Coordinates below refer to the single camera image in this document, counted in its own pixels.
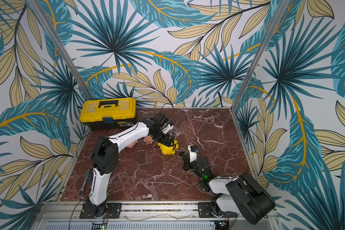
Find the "pink piggy bank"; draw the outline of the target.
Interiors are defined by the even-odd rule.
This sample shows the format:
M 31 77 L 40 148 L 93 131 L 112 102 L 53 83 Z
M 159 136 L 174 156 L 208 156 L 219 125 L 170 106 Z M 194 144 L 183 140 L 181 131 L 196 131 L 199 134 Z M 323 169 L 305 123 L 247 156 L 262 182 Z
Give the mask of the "pink piggy bank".
M 156 141 L 151 136 L 146 136 L 143 142 L 147 145 L 156 143 Z
M 136 141 L 130 143 L 129 145 L 127 145 L 127 148 L 133 148 L 137 143 L 138 143 L 138 141 L 136 140 Z

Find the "yellow piggy bank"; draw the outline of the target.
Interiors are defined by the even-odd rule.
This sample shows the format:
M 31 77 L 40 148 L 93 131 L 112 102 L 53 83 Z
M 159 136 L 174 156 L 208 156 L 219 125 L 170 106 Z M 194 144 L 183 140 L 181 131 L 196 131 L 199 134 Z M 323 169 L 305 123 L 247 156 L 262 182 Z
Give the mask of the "yellow piggy bank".
M 176 150 L 179 148 L 178 141 L 176 140 L 173 142 L 173 145 L 170 147 L 165 146 L 161 143 L 158 143 L 157 145 L 160 147 L 160 150 L 163 155 L 173 155 L 175 154 Z

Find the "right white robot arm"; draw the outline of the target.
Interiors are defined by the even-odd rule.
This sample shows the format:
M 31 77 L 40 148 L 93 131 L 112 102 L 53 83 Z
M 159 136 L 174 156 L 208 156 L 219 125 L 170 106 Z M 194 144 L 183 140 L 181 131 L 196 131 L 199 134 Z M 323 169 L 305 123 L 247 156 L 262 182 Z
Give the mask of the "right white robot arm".
M 274 198 L 249 174 L 235 177 L 216 176 L 206 157 L 198 149 L 180 153 L 183 170 L 192 171 L 204 192 L 212 195 L 209 202 L 198 204 L 201 218 L 229 218 L 242 215 L 255 225 L 265 218 L 275 207 Z

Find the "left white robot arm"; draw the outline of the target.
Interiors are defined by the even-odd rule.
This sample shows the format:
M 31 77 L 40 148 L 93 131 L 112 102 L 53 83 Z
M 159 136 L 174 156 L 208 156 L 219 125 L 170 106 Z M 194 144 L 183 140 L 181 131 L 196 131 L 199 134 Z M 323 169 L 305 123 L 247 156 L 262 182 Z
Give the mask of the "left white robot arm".
M 92 154 L 93 180 L 91 191 L 83 209 L 90 217 L 104 218 L 108 213 L 107 187 L 113 171 L 119 162 L 119 153 L 141 138 L 151 137 L 164 155 L 175 154 L 178 149 L 175 137 L 168 132 L 173 129 L 166 115 L 159 112 L 153 118 L 145 118 L 130 128 L 112 135 L 100 136 Z

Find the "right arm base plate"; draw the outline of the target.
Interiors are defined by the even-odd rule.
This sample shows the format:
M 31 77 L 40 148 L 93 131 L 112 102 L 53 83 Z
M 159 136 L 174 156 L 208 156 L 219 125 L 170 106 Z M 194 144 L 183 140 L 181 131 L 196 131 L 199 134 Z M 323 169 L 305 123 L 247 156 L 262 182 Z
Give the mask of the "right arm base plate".
M 214 202 L 198 202 L 198 215 L 200 218 L 217 217 Z

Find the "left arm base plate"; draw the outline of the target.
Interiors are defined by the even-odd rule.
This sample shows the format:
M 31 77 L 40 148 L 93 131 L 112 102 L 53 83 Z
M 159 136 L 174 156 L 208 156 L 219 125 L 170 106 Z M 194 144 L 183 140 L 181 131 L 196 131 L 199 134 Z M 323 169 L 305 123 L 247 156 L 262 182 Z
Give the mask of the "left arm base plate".
M 121 212 L 121 203 L 102 203 L 98 206 L 92 202 L 82 205 L 80 219 L 118 219 Z

